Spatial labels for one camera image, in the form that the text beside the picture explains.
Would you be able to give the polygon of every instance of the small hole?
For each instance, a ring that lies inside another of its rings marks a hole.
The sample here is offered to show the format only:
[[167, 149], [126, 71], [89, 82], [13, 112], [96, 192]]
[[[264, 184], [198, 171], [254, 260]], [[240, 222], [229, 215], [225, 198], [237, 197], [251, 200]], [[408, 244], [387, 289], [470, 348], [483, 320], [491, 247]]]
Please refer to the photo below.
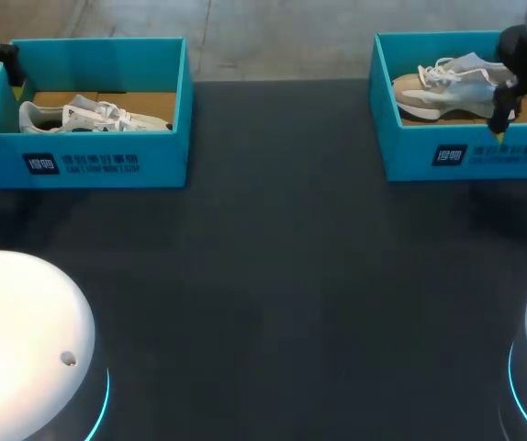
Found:
[[76, 366], [76, 356], [71, 352], [64, 352], [60, 358], [65, 366]]

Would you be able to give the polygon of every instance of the shoe sole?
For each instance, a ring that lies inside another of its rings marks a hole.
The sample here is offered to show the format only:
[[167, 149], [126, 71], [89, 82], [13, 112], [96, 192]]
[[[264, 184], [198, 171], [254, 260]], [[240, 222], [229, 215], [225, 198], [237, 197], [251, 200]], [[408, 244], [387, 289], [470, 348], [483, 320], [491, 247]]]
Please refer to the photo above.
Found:
[[[492, 113], [494, 113], [494, 108], [487, 104], [478, 104], [478, 103], [465, 103], [461, 106], [456, 107], [446, 107], [443, 109], [439, 108], [420, 108], [407, 106], [406, 104], [396, 103], [405, 112], [410, 113], [410, 115], [426, 119], [428, 121], [436, 121], [440, 119], [446, 113], [452, 112], [454, 110], [462, 110], [464, 112], [470, 112], [474, 115], [478, 115], [481, 118], [492, 118]], [[514, 119], [514, 110], [510, 112], [509, 119]]]

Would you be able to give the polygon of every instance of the shoelace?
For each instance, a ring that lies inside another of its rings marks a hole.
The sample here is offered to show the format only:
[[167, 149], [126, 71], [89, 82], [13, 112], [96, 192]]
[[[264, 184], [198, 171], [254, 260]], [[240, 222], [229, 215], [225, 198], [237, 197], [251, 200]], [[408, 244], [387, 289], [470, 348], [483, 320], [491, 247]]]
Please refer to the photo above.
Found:
[[420, 82], [425, 88], [431, 88], [432, 85], [438, 85], [443, 83], [444, 85], [449, 85], [450, 83], [457, 83], [462, 81], [462, 77], [468, 74], [473, 74], [474, 72], [480, 72], [486, 80], [490, 82], [488, 72], [486, 69], [474, 69], [471, 71], [465, 71], [461, 73], [455, 73], [452, 70], [446, 71], [442, 64], [453, 60], [453, 58], [441, 58], [437, 60], [435, 67], [422, 67], [419, 66], [419, 78]]
[[115, 128], [118, 131], [135, 130], [137, 126], [131, 121], [131, 115], [124, 108], [119, 108], [113, 103], [106, 101], [99, 101], [97, 111], [102, 118], [110, 119], [107, 122], [95, 122], [95, 126], [99, 129]]

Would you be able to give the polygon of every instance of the cardboard insert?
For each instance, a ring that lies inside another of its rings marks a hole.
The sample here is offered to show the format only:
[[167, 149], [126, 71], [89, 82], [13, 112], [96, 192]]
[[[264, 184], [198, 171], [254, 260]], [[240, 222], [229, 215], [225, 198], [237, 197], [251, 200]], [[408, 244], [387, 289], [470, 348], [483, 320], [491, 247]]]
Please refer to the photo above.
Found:
[[[488, 122], [479, 118], [476, 115], [463, 112], [454, 111], [443, 115], [436, 121], [426, 121], [424, 119], [417, 119], [404, 111], [400, 111], [400, 119], [403, 126], [453, 126], [457, 124], [488, 124]], [[527, 123], [527, 96], [521, 101], [521, 113], [511, 124], [526, 124]]]
[[174, 124], [175, 92], [126, 92], [106, 94], [97, 92], [36, 92], [33, 103], [40, 107], [61, 107], [76, 95], [93, 101], [106, 101], [128, 112], [164, 119]]

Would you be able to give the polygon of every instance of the open box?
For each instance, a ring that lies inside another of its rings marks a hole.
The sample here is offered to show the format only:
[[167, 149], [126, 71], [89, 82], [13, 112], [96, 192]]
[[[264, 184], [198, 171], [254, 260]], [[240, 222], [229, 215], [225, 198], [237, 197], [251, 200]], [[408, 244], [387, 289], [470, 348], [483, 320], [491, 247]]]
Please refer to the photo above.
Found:
[[493, 60], [497, 31], [378, 34], [369, 99], [387, 178], [392, 181], [527, 178], [527, 100], [500, 144], [483, 119], [413, 124], [398, 111], [392, 80], [444, 57]]
[[[19, 99], [0, 63], [0, 188], [182, 187], [193, 85], [184, 39], [15, 40], [28, 80]], [[166, 119], [172, 131], [19, 133], [25, 101], [75, 91]]]

